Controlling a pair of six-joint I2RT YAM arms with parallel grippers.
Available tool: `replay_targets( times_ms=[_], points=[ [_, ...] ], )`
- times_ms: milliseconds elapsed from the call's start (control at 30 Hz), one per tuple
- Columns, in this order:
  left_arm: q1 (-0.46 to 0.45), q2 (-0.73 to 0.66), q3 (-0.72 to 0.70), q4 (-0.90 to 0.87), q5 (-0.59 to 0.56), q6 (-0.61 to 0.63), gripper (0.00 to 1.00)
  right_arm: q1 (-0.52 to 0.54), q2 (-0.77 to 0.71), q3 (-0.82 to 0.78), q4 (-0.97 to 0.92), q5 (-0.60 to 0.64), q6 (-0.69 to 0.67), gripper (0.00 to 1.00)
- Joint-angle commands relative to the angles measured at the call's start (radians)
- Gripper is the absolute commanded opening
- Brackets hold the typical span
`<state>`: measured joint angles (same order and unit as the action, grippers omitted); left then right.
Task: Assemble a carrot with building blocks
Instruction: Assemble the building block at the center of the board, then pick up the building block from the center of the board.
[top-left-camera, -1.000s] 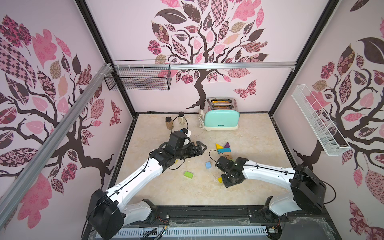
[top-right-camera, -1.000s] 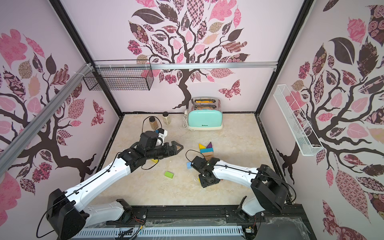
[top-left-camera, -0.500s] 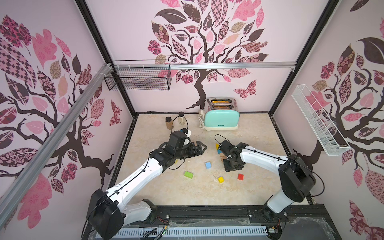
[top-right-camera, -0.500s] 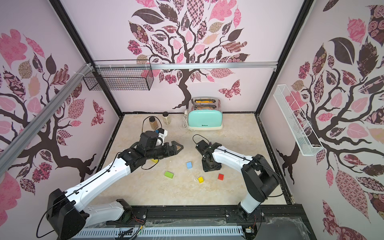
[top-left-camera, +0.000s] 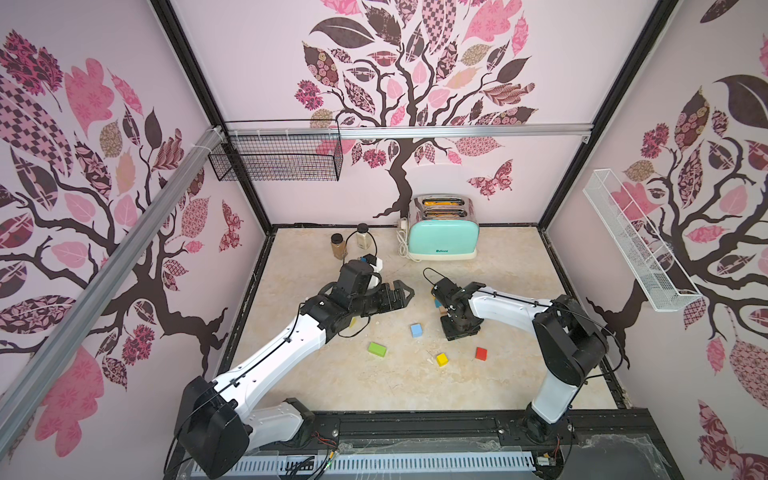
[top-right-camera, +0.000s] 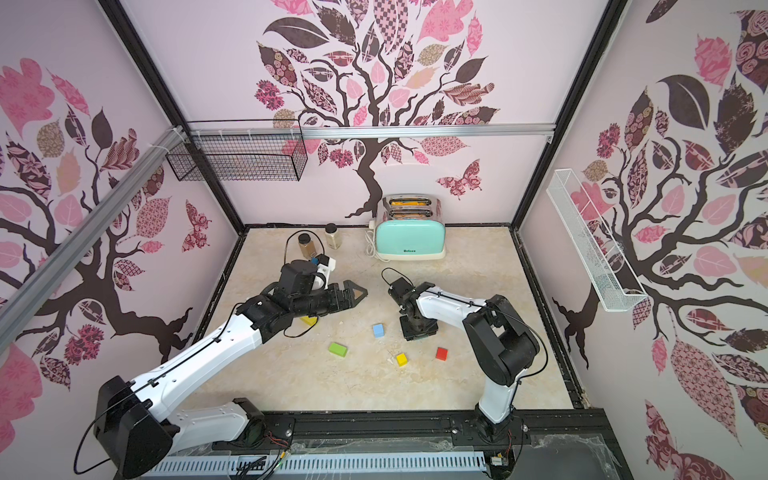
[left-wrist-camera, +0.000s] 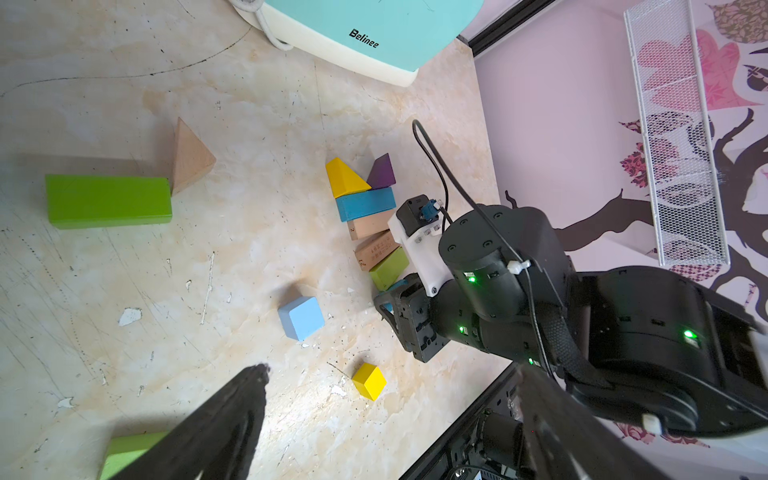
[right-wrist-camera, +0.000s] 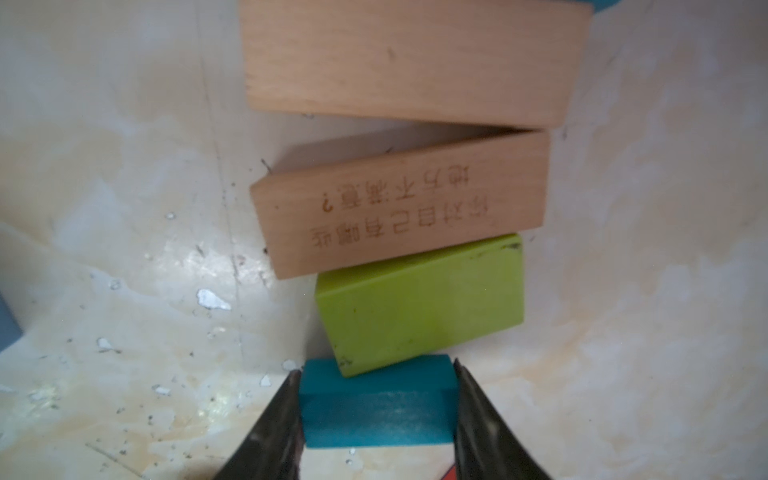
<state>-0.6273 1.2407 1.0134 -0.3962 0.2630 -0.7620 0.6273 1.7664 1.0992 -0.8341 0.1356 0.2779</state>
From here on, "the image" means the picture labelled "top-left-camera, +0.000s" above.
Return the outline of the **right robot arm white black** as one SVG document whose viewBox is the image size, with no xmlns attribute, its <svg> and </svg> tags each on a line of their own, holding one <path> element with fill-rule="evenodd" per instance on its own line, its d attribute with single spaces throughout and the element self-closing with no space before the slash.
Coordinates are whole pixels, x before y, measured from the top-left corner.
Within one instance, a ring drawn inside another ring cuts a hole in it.
<svg viewBox="0 0 768 480">
<path fill-rule="evenodd" d="M 547 435 L 558 425 L 592 371 L 609 352 L 602 327 L 568 295 L 553 300 L 517 297 L 472 282 L 464 287 L 444 277 L 431 293 L 446 310 L 441 324 L 450 341 L 479 333 L 496 321 L 535 337 L 547 374 L 526 408 L 531 436 Z"/>
</svg>

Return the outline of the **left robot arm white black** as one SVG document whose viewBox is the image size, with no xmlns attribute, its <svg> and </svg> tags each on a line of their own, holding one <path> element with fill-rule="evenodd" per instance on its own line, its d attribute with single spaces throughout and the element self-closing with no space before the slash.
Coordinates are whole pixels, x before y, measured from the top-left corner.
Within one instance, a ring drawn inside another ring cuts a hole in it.
<svg viewBox="0 0 768 480">
<path fill-rule="evenodd" d="M 303 444 L 313 413 L 295 399 L 262 408 L 262 398 L 303 359 L 346 330 L 353 318 L 402 310 L 415 296 L 400 280 L 382 281 L 373 257 L 343 264 L 336 281 L 300 302 L 270 342 L 212 380 L 198 376 L 184 388 L 175 441 L 209 479 L 227 474 L 249 451 L 277 442 Z"/>
</svg>

